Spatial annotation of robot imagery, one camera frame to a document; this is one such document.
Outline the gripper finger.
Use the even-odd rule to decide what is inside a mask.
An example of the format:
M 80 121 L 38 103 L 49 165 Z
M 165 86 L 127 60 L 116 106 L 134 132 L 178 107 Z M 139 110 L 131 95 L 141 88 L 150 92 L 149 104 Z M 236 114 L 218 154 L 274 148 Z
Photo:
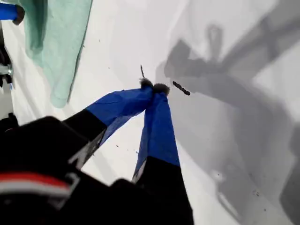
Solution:
M 171 111 L 169 88 L 155 84 L 145 110 L 133 182 L 143 220 L 154 225 L 192 225 L 193 210 L 184 185 Z
M 140 85 L 137 89 L 109 93 L 64 120 L 66 125 L 88 141 L 69 159 L 69 163 L 82 168 L 110 136 L 146 109 L 152 100 L 154 85 L 146 78 L 140 80 Z
M 0 4 L 0 19 L 10 20 L 14 25 L 19 25 L 25 16 L 23 7 L 14 4 Z

